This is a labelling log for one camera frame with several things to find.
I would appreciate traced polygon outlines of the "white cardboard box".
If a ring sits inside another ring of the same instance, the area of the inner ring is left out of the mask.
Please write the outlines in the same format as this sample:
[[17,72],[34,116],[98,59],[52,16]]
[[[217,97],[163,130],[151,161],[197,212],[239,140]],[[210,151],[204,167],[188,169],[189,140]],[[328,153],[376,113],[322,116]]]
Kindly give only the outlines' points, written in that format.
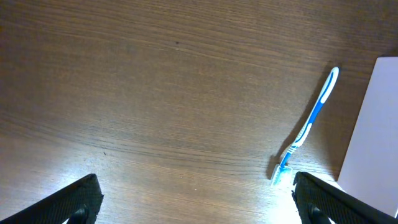
[[376,60],[337,183],[397,216],[397,57]]

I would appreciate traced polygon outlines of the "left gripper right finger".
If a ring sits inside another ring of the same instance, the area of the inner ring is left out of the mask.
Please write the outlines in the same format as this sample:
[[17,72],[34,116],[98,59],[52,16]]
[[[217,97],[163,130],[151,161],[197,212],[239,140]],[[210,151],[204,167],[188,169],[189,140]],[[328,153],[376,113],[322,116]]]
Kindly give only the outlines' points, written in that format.
[[397,224],[397,219],[308,172],[298,172],[292,192],[302,223]]

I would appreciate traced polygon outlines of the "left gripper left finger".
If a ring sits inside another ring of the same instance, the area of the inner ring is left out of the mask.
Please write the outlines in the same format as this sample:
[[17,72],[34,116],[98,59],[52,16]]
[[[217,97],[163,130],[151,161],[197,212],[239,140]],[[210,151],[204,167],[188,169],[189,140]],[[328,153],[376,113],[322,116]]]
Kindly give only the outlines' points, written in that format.
[[1,223],[95,223],[103,198],[96,174],[88,174]]

